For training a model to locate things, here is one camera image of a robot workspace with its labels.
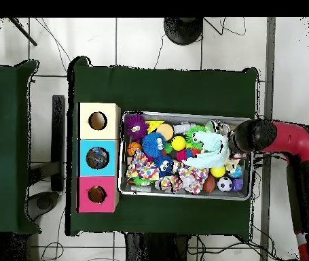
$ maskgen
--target orange basketball toy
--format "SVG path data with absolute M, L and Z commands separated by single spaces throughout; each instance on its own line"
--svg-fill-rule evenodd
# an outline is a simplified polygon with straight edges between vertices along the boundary
M 128 146 L 128 154 L 130 156 L 134 156 L 136 148 L 142 149 L 141 144 L 137 142 L 131 142 Z

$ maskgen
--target yellow box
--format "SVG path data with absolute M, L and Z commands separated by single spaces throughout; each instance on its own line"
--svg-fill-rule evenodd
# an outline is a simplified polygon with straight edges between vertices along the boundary
M 120 108 L 115 103 L 78 103 L 79 138 L 119 139 Z

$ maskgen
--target pink box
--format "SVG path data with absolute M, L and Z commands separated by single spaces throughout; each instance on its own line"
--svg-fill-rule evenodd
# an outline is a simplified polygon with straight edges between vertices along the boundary
M 88 192 L 94 186 L 102 187 L 106 193 L 106 197 L 101 203 L 94 203 L 89 199 Z M 77 197 L 79 197 L 79 207 L 76 207 L 78 213 L 113 213 L 119 201 L 117 179 L 115 176 L 80 177 L 79 185 L 77 185 Z

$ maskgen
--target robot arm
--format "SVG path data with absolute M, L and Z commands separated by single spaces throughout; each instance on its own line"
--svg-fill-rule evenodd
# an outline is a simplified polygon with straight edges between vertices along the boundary
M 287 185 L 294 233 L 301 261 L 309 261 L 309 131 L 269 120 L 249 120 L 236 127 L 229 147 L 234 153 L 282 153 L 287 159 Z

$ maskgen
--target blue box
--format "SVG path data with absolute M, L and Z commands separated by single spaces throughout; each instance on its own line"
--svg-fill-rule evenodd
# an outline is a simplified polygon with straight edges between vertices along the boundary
M 116 140 L 79 140 L 80 141 L 80 176 L 116 176 L 117 172 L 117 141 Z M 101 147 L 107 151 L 108 164 L 101 169 L 93 169 L 86 162 L 86 156 L 90 149 Z

